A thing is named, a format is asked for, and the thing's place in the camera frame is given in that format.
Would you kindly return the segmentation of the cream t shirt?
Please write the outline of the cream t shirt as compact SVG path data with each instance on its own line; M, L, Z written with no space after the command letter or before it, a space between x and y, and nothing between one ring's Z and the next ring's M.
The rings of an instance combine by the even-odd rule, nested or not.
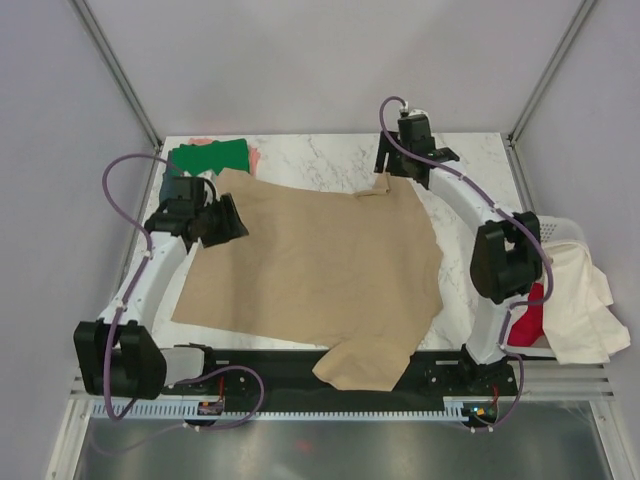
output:
M543 244L553 274L553 292L543 305L542 328L561 364L606 364L631 345L629 330L609 310L613 297L606 275L585 243Z

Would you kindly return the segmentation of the red t shirt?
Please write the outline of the red t shirt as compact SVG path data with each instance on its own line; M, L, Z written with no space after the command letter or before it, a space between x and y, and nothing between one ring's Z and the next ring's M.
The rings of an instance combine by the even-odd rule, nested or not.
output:
M507 344L513 347L531 347L543 335L543 306L529 304L526 311L513 324Z

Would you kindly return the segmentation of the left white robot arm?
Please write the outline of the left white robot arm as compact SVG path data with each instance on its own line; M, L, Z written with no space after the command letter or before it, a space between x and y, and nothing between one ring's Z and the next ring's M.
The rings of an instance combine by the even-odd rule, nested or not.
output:
M153 400L184 381L198 393L219 382L219 369L197 346L160 348L150 333L160 304L188 254L246 236L233 197L201 177L173 181L170 195L143 225L146 250L115 297L73 341L84 387L91 395Z

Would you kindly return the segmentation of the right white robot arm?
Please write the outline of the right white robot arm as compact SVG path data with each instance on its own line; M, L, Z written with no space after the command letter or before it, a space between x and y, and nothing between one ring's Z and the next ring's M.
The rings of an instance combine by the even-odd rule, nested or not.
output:
M480 296L471 335L461 348L458 381L477 394L507 367L505 339L512 310L528 299L548 266L540 222L532 212L507 213L467 175L460 157L438 148L427 114L400 109L398 129L382 129L374 171L411 178L444 201L475 233L469 267Z

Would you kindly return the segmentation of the tan t shirt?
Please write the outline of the tan t shirt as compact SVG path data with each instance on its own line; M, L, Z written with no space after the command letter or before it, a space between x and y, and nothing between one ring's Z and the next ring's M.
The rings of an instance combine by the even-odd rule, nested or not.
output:
M196 253L174 321L320 345L321 381L391 391L443 307L443 254L411 183L326 193L228 169L216 183L248 233Z

